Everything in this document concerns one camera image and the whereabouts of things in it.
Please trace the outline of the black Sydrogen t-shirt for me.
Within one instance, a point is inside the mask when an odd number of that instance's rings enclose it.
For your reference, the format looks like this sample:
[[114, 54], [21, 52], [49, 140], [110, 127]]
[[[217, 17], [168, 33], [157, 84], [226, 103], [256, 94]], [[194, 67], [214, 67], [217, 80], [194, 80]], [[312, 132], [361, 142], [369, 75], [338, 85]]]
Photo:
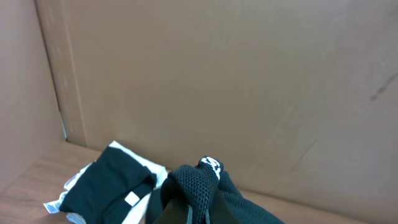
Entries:
[[149, 199], [146, 223], [283, 224], [279, 218], [243, 197], [223, 164], [205, 156], [196, 166], [168, 173]]

